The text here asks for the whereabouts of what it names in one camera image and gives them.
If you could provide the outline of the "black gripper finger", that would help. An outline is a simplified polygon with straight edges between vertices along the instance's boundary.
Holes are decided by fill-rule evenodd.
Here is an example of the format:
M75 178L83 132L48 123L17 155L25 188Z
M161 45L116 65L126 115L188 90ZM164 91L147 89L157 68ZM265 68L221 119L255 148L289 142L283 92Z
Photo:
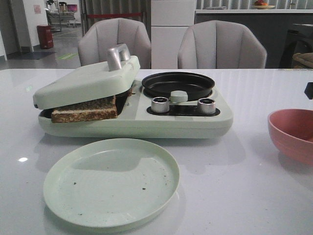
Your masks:
M308 82L304 90L308 99L313 99L313 82Z

